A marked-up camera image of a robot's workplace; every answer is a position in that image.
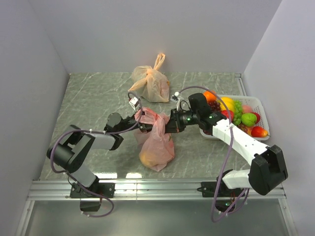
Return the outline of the pink plastic bag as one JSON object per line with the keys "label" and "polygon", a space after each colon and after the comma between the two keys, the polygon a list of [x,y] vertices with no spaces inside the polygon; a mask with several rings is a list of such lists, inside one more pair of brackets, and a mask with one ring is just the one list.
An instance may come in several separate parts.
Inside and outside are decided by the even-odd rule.
{"label": "pink plastic bag", "polygon": [[135,119],[142,124],[152,125],[150,132],[134,131],[134,137],[141,148],[139,159],[141,163],[156,172],[164,169],[168,162],[175,157],[174,142],[170,134],[166,133],[165,125],[169,122],[169,116],[165,113],[156,113],[152,109],[144,107],[143,113],[138,111]]}

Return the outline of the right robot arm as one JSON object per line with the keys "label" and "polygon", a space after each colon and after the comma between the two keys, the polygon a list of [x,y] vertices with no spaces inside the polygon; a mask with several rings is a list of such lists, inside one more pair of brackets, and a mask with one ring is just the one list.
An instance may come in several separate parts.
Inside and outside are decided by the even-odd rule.
{"label": "right robot arm", "polygon": [[252,188],[260,195],[271,190],[288,178],[283,151],[277,145],[268,146],[249,136],[220,112],[214,112],[201,93],[189,96],[190,109],[171,110],[166,133],[179,133],[189,125],[198,125],[212,136],[231,144],[250,165],[248,170],[229,170],[218,177],[217,191],[228,196],[234,189]]}

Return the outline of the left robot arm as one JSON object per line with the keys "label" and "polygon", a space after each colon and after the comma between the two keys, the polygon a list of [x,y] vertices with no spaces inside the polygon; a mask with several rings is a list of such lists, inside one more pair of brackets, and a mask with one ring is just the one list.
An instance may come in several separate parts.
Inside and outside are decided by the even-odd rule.
{"label": "left robot arm", "polygon": [[99,183],[99,178],[89,170],[84,161],[91,149],[116,150],[123,142],[123,131],[138,130],[141,133],[150,132],[151,124],[137,123],[134,116],[122,118],[119,113],[112,113],[104,128],[104,132],[83,132],[79,127],[70,125],[57,146],[47,150],[47,157],[53,157],[53,162],[62,167],[78,183],[73,183],[76,192],[82,192],[89,198],[97,194],[108,197],[106,189]]}

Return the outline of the tied beige plastic bag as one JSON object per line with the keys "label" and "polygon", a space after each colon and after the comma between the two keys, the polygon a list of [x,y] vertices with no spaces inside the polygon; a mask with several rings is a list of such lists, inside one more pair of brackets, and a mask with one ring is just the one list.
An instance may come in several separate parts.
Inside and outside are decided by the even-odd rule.
{"label": "tied beige plastic bag", "polygon": [[170,82],[159,69],[163,65],[165,54],[157,55],[153,67],[138,66],[131,74],[133,85],[128,91],[135,91],[151,103],[166,103],[169,101]]}

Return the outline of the orange fake orange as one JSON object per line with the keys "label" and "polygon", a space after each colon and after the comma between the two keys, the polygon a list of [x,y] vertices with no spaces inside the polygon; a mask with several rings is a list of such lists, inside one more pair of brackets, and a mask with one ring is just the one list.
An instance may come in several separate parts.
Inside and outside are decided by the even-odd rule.
{"label": "orange fake orange", "polygon": [[205,91],[203,92],[203,95],[205,96],[208,103],[214,102],[217,100],[217,97],[215,96],[215,92]]}

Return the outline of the red fake strawberry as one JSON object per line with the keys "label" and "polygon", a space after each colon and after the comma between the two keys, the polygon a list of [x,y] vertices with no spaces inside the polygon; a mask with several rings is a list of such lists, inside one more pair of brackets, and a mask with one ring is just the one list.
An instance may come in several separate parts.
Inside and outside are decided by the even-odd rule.
{"label": "red fake strawberry", "polygon": [[[231,119],[233,120],[234,119],[234,113],[233,111],[229,111],[230,112],[230,115],[231,115]],[[223,115],[225,115],[227,118],[229,118],[229,115],[228,115],[228,111],[227,110],[224,110],[224,111],[221,111],[221,113]]]}

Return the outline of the yellow fake banana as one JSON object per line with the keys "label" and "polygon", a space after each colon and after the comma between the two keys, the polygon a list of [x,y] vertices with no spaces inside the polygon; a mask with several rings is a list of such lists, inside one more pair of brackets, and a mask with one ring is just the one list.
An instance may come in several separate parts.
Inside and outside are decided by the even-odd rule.
{"label": "yellow fake banana", "polygon": [[223,101],[223,104],[220,101],[220,109],[221,111],[225,111],[226,108],[228,108],[230,111],[235,112],[235,103],[234,100],[229,97],[221,97],[221,100]]}

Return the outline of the pink fake peach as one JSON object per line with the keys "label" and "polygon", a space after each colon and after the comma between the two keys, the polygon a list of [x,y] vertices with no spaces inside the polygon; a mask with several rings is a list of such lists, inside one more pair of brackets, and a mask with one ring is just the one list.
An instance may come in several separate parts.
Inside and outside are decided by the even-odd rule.
{"label": "pink fake peach", "polygon": [[242,109],[243,109],[243,113],[246,114],[246,113],[252,113],[253,112],[253,109],[251,106],[249,105],[242,105]]}

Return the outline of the green fake guava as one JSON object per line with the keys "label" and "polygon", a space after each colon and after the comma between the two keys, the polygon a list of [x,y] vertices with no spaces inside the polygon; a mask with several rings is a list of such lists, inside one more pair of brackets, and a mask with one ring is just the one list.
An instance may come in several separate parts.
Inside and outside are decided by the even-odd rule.
{"label": "green fake guava", "polygon": [[241,116],[241,122],[245,126],[252,127],[256,124],[257,116],[253,113],[245,113]]}

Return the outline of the red yellow fake pear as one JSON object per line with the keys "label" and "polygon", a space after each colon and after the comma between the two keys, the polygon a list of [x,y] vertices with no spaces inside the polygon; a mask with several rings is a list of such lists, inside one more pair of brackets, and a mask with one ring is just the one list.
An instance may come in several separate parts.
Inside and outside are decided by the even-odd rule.
{"label": "red yellow fake pear", "polygon": [[265,138],[269,136],[268,131],[260,126],[255,126],[251,130],[251,136],[255,138]]}

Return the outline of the dark red grape bunch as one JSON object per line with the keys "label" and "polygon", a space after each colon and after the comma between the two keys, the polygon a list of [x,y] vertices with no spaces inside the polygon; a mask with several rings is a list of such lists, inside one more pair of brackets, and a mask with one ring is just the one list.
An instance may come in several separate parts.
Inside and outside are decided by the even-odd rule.
{"label": "dark red grape bunch", "polygon": [[217,101],[210,101],[209,106],[213,112],[221,112],[221,104]]}

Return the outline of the green grape bunch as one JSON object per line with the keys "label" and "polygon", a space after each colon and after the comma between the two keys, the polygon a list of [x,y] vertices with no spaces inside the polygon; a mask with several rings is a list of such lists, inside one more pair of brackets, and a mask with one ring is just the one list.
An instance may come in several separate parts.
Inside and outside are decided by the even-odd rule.
{"label": "green grape bunch", "polygon": [[241,123],[241,116],[243,114],[242,102],[239,100],[234,101],[234,118],[233,124],[239,125]]}

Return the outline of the white plastic fruit basket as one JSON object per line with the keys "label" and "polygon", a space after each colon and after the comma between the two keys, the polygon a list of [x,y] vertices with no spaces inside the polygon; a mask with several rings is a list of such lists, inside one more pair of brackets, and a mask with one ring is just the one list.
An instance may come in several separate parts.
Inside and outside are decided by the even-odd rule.
{"label": "white plastic fruit basket", "polygon": [[[250,96],[237,96],[237,95],[219,95],[219,97],[220,98],[221,97],[229,97],[229,98],[233,99],[234,101],[239,100],[242,102],[242,105],[249,105],[252,107],[252,109],[253,109],[252,113],[257,116],[256,124],[252,127],[248,127],[248,126],[245,126],[244,124],[242,124],[242,122],[241,122],[239,125],[236,125],[236,126],[238,128],[240,128],[242,131],[244,131],[245,133],[247,133],[248,135],[251,136],[252,128],[255,126],[260,126],[269,132],[269,126],[268,126],[267,118],[266,118],[266,115],[264,112],[264,108],[263,108],[259,99],[255,98],[255,97],[250,97]],[[255,139],[259,140],[259,141],[265,141],[265,140],[269,139],[269,136],[267,136],[265,138],[255,138]]]}

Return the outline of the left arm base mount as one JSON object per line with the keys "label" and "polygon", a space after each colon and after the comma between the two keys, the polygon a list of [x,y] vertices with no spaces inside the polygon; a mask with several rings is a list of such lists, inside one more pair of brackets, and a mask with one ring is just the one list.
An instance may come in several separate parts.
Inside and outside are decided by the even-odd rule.
{"label": "left arm base mount", "polygon": [[[115,183],[97,182],[85,188],[78,183],[71,184],[70,198],[80,199],[80,210],[83,214],[90,217],[103,217],[109,215],[114,210],[114,203],[111,200],[114,197]],[[103,200],[107,200],[110,204],[110,210],[103,215],[91,215],[100,210]]]}

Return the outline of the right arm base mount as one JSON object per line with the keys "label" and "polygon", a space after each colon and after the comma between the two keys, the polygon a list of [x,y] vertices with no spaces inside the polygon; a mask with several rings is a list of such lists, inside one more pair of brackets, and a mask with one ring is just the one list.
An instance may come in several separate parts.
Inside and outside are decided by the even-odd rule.
{"label": "right arm base mount", "polygon": [[[198,192],[201,192],[203,198],[213,198],[217,182],[216,181],[204,181],[201,182],[201,186],[197,188]],[[243,189],[228,189],[224,183],[220,184],[218,197],[229,197],[228,200],[217,200],[215,203],[215,209],[220,212],[226,211],[229,206],[235,201],[242,193]]]}

